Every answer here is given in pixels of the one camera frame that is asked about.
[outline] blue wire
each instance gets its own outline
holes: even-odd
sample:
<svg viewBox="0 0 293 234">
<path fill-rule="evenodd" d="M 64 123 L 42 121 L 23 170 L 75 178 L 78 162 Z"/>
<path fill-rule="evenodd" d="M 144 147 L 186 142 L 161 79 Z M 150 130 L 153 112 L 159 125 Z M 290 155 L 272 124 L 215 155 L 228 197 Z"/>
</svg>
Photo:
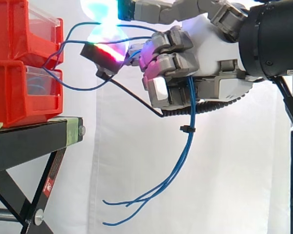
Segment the blue wire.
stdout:
<svg viewBox="0 0 293 234">
<path fill-rule="evenodd" d="M 194 126 L 195 126 L 195 113 L 196 113 L 196 110 L 195 110 L 195 88 L 194 88 L 194 83 L 193 82 L 191 84 L 189 83 L 189 88 L 190 88 L 190 92 L 191 93 L 194 93 L 194 96 L 191 99 L 191 108 L 193 108 L 192 106 L 194 105 L 194 109 L 191 110 L 191 114 L 192 115 L 194 114 L 194 115 L 191 116 L 191 124 L 190 124 L 191 128 L 194 128 Z M 190 133 L 189 134 L 188 141 L 187 141 L 187 144 L 186 144 L 186 147 L 185 147 L 184 151 L 182 152 L 181 157 L 179 158 L 176 166 L 174 167 L 174 169 L 171 172 L 171 174 L 167 177 L 167 179 L 165 181 L 163 181 L 161 184 L 159 184 L 155 188 L 151 189 L 150 191 L 146 192 L 145 194 L 141 195 L 140 197 L 136 198 L 133 201 L 125 201 L 125 202 L 118 202 L 118 203 L 109 203 L 109 202 L 106 202 L 104 200 L 104 203 L 107 204 L 107 205 L 126 205 L 128 207 L 128 206 L 130 206 L 133 203 L 143 202 L 143 201 L 146 201 L 147 199 L 152 199 L 153 197 L 155 197 L 158 194 L 160 194 L 169 184 L 171 184 L 171 182 L 175 179 L 175 177 L 180 172 L 180 169 L 182 168 L 182 166 L 184 165 L 184 163 L 186 161 L 187 154 L 188 154 L 188 151 L 189 151 L 191 142 L 192 142 L 192 138 L 193 138 L 193 133 Z M 159 191 L 157 191 L 155 194 L 153 194 L 151 197 L 140 200 L 144 196 L 146 196 L 146 195 L 154 192 L 156 189 L 159 189 L 160 187 L 161 187 L 161 189 Z"/>
<path fill-rule="evenodd" d="M 190 89 L 190 99 L 191 99 L 191 121 L 190 121 L 190 127 L 194 128 L 195 127 L 195 115 L 196 115 L 196 95 L 195 95 L 195 88 L 194 88 L 194 83 L 193 83 L 193 78 L 189 77 L 188 78 L 188 86 Z M 130 217 L 118 222 L 118 223 L 106 223 L 104 222 L 104 225 L 107 226 L 117 226 L 120 225 L 124 222 L 127 222 L 129 220 L 131 220 L 151 199 L 153 199 L 154 197 L 158 196 L 160 193 L 162 193 L 172 182 L 173 180 L 177 177 L 177 175 L 179 174 L 180 170 L 182 169 L 187 157 L 188 157 L 188 153 L 193 141 L 193 136 L 194 133 L 189 133 L 188 134 L 188 140 L 186 143 L 186 146 L 175 166 L 175 168 L 173 169 L 172 173 L 170 174 L 170 176 L 163 181 L 161 184 L 159 184 L 158 186 L 156 186 L 155 188 L 151 189 L 150 191 L 146 192 L 145 194 L 141 195 L 140 197 L 138 197 L 137 199 L 133 200 L 133 201 L 127 201 L 127 202 L 119 202 L 119 203 L 109 203 L 106 202 L 105 200 L 103 201 L 105 204 L 107 205 L 125 205 L 128 207 L 129 205 L 133 204 L 133 203 L 137 203 L 137 202 L 143 202 L 143 204 L 139 207 L 139 209 Z M 156 191 L 153 195 L 151 195 L 148 198 L 143 198 L 144 196 L 154 192 L 156 189 L 159 189 L 158 191 Z"/>
<path fill-rule="evenodd" d="M 72 35 L 73 31 L 77 28 L 77 27 L 80 27 L 80 26 L 83 26 L 83 25 L 101 25 L 101 23 L 99 22 L 81 22 L 81 23 L 77 23 L 76 25 L 74 25 L 70 30 L 69 30 L 69 33 L 67 34 L 67 37 L 66 37 L 66 40 L 67 41 L 70 36 Z M 126 27 L 126 28 L 140 28 L 140 29 L 146 29 L 146 30 L 149 30 L 151 32 L 158 32 L 157 30 L 153 29 L 153 28 L 149 28 L 149 27 L 145 27 L 145 26 L 140 26 L 140 25 L 127 25 L 127 24 L 118 24 L 116 25 L 117 27 Z M 59 59 L 60 59 L 60 54 L 58 55 L 58 58 L 57 58 L 57 61 L 53 67 L 53 70 L 59 65 Z"/>
<path fill-rule="evenodd" d="M 46 69 L 45 67 L 43 67 L 43 69 L 49 74 L 51 75 L 58 83 L 60 83 L 62 86 L 71 89 L 71 90 L 75 90 L 75 91 L 94 91 L 97 90 L 99 88 L 101 88 L 102 86 L 104 86 L 105 84 L 107 84 L 111 79 L 113 79 L 114 76 L 111 76 L 109 79 L 107 79 L 106 81 L 104 81 L 102 84 L 93 87 L 93 88 L 87 88 L 87 89 L 82 89 L 82 88 L 76 88 L 76 87 L 72 87 L 69 86 L 68 84 L 65 84 L 63 81 L 61 81 L 59 78 L 57 78 L 52 72 L 50 72 L 48 69 Z"/>
<path fill-rule="evenodd" d="M 44 91 L 44 93 L 46 94 L 46 89 L 43 87 L 43 86 L 40 86 L 40 85 L 35 85 L 35 84 L 29 84 L 29 85 L 27 85 L 28 87 L 33 87 L 33 88 L 39 88 L 39 89 L 41 89 L 41 90 L 43 90 Z"/>
<path fill-rule="evenodd" d="M 124 42 L 124 41 L 128 41 L 128 40 L 137 40 L 137 39 L 150 39 L 150 37 L 135 37 L 135 38 L 128 38 L 128 39 L 124 39 L 124 40 L 118 40 L 118 41 L 109 41 L 109 42 L 97 42 L 95 44 L 113 44 L 113 43 L 121 43 L 121 42 Z M 63 85 L 64 87 L 68 88 L 68 89 L 71 89 L 71 90 L 75 90 L 75 91 L 94 91 L 96 89 L 99 89 L 101 88 L 102 86 L 104 86 L 105 84 L 107 84 L 112 78 L 113 76 L 106 80 L 105 82 L 103 82 L 102 84 L 96 86 L 96 87 L 93 87 L 93 88 L 87 88 L 87 89 L 82 89 L 82 88 L 76 88 L 76 87 L 73 87 L 73 86 L 70 86 L 68 84 L 65 84 L 63 81 L 61 81 L 59 78 L 57 78 L 53 73 L 51 73 L 48 69 L 46 69 L 45 65 L 48 64 L 51 60 L 51 58 L 59 53 L 61 53 L 63 51 L 63 48 L 66 44 L 68 43 L 81 43 L 81 44 L 87 44 L 87 43 L 90 43 L 90 44 L 94 44 L 94 43 L 91 43 L 89 41 L 82 41 L 82 40 L 68 40 L 68 41 L 65 41 L 62 43 L 61 47 L 60 47 L 60 50 L 58 50 L 57 52 L 53 53 L 48 59 L 47 61 L 44 63 L 44 65 L 42 66 L 42 68 L 49 74 L 51 75 L 58 83 L 60 83 L 61 85 Z"/>
<path fill-rule="evenodd" d="M 53 53 L 52 55 L 49 56 L 49 58 L 46 60 L 46 62 L 43 64 L 43 67 L 45 67 L 49 62 L 50 60 L 52 59 L 53 56 L 55 55 L 59 55 L 63 52 L 64 50 L 64 47 L 66 44 L 68 43 L 76 43 L 76 44 L 105 44 L 105 45 L 108 45 L 108 44 L 117 44 L 117 43 L 122 43 L 122 42 L 126 42 L 126 41 L 132 41 L 132 40 L 140 40 L 140 39 L 151 39 L 152 37 L 133 37 L 133 38 L 127 38 L 127 39 L 123 39 L 123 40 L 116 40 L 116 41 L 109 41 L 109 42 L 105 42 L 105 41 L 102 41 L 102 42 L 89 42 L 89 41 L 85 41 L 85 40 L 66 40 L 64 41 L 61 46 L 60 46 L 60 49 Z"/>
<path fill-rule="evenodd" d="M 133 213 L 131 216 L 129 216 L 128 218 L 118 222 L 118 223 L 106 223 L 106 222 L 103 222 L 103 225 L 106 225 L 106 226 L 118 226 L 118 225 L 121 225 L 123 223 L 126 223 L 127 221 L 131 220 L 134 216 L 136 216 L 139 211 L 148 203 L 148 201 L 145 201 L 138 209 L 135 213 Z"/>
<path fill-rule="evenodd" d="M 141 53 L 141 50 L 138 50 L 136 52 L 134 52 L 132 55 L 129 56 L 129 58 L 127 58 L 125 61 L 124 61 L 124 64 L 127 64 L 128 62 L 130 62 L 137 54 Z"/>
</svg>

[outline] black cylindrical joint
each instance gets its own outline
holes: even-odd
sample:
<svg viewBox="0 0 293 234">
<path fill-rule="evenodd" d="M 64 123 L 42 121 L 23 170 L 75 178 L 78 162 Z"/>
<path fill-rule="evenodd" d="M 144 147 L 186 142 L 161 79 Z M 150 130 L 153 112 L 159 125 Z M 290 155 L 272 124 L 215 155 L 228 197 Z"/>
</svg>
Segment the black cylindrical joint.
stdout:
<svg viewBox="0 0 293 234">
<path fill-rule="evenodd" d="M 269 78 L 293 70 L 293 0 L 251 8 L 240 31 L 239 48 L 251 76 Z"/>
</svg>

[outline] red plastic drawer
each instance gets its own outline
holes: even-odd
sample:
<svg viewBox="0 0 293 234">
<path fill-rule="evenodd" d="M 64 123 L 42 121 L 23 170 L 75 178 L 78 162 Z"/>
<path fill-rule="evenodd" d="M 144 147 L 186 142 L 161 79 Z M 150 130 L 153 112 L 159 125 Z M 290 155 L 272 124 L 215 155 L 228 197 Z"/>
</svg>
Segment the red plastic drawer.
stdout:
<svg viewBox="0 0 293 234">
<path fill-rule="evenodd" d="M 62 80 L 62 72 L 54 71 Z M 43 69 L 0 61 L 0 125 L 42 123 L 63 111 L 63 87 Z"/>
</svg>

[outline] black cable tie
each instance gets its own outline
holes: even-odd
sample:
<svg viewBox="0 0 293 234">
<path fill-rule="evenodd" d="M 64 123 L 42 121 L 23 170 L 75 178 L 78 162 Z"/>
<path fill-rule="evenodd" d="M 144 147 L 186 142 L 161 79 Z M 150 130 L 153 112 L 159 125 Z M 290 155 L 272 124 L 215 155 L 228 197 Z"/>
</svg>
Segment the black cable tie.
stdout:
<svg viewBox="0 0 293 234">
<path fill-rule="evenodd" d="M 188 125 L 185 125 L 185 126 L 181 126 L 180 127 L 180 131 L 183 131 L 184 133 L 195 133 L 196 129 L 195 128 L 191 128 Z"/>
</svg>

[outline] pink light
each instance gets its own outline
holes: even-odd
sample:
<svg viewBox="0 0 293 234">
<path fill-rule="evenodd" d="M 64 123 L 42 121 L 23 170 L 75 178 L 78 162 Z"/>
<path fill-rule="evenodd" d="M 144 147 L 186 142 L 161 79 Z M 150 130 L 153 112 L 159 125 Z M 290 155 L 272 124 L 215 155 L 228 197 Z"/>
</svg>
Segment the pink light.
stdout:
<svg viewBox="0 0 293 234">
<path fill-rule="evenodd" d="M 125 56 L 118 53 L 117 51 L 113 50 L 111 47 L 109 47 L 108 45 L 104 45 L 104 44 L 96 44 L 96 46 L 98 48 L 100 48 L 101 50 L 104 50 L 105 52 L 107 52 L 108 54 L 110 54 L 113 58 L 115 58 L 117 61 L 124 61 L 125 60 Z"/>
</svg>

